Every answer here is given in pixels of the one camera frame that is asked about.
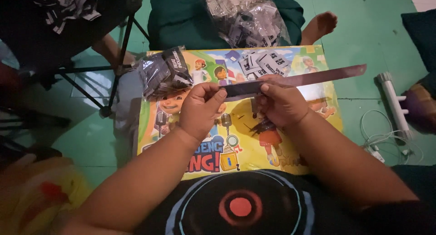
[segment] folding chair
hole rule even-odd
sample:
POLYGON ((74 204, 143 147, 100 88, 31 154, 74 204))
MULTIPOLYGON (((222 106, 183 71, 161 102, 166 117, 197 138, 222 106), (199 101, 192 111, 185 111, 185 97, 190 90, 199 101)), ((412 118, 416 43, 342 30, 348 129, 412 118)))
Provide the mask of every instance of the folding chair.
POLYGON ((142 0, 98 0, 97 11, 101 16, 93 21, 84 19, 67 20, 61 34, 55 33, 45 24, 44 10, 33 0, 1 0, 0 39, 8 45, 20 64, 20 75, 29 71, 41 78, 46 90, 56 82, 55 74, 61 75, 88 99, 100 108, 103 117, 111 115, 111 107, 121 76, 132 25, 135 24, 149 39, 134 15, 142 6, 142 0), (82 87, 75 83, 68 73, 112 70, 111 66, 74 68, 71 58, 101 40, 107 33, 127 20, 117 72, 113 82, 109 104, 99 103, 82 87))

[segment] yellow poster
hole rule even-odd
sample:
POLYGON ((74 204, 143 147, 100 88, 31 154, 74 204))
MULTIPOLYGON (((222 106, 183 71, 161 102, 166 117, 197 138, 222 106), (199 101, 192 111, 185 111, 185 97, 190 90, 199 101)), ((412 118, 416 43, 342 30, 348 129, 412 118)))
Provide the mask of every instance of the yellow poster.
MULTIPOLYGON (((287 76, 328 70, 321 45, 272 48, 290 63, 287 76)), ((220 85, 245 82, 238 61, 253 52, 266 49, 187 50, 183 57, 194 83, 216 82, 220 85)), ((311 109, 342 131, 342 121, 333 82, 298 87, 311 109)), ((170 132, 179 118, 189 89, 162 98, 143 101, 139 118, 138 152, 170 132)), ((253 134, 250 129, 263 120, 252 110, 252 99, 222 104, 215 125, 203 140, 186 167, 183 180, 195 177, 257 169, 282 170, 292 174, 309 172, 305 161, 292 143, 278 129, 253 134)))

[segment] clear plastic bag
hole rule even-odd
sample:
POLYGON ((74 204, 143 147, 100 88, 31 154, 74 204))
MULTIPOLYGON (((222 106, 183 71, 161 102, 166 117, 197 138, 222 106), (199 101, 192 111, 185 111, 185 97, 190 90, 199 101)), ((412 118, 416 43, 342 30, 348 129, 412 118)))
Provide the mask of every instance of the clear plastic bag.
POLYGON ((205 0, 220 37, 232 48, 291 46, 272 0, 205 0))
POLYGON ((159 99, 176 91, 191 87, 192 77, 182 55, 185 47, 175 47, 141 58, 133 64, 144 84, 146 101, 159 99))

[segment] microphone illustration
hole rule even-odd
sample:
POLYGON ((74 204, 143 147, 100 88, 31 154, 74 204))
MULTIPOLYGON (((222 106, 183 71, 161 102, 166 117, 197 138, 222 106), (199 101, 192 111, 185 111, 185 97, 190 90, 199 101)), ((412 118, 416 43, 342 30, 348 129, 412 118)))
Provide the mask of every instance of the microphone illustration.
POLYGON ((166 113, 165 112, 160 111, 157 113, 155 124, 157 126, 159 126, 159 138, 160 138, 162 126, 166 125, 166 113))
POLYGON ((227 128, 227 136, 229 135, 228 128, 232 126, 232 118, 227 113, 221 115, 221 124, 227 128))

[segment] pvc pipe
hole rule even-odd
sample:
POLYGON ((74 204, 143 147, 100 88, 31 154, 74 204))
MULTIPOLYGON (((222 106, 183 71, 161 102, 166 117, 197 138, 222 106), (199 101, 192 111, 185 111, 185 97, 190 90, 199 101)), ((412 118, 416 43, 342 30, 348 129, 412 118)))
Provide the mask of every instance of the pvc pipe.
POLYGON ((395 125, 397 126, 398 136, 412 140, 412 132, 406 122, 404 114, 409 113, 408 110, 402 110, 400 106, 400 101, 406 99, 406 96, 397 96, 395 93, 394 85, 392 83, 392 76, 389 72, 380 73, 377 75, 381 87, 383 88, 384 94, 388 99, 389 107, 391 108, 392 115, 394 116, 395 125))

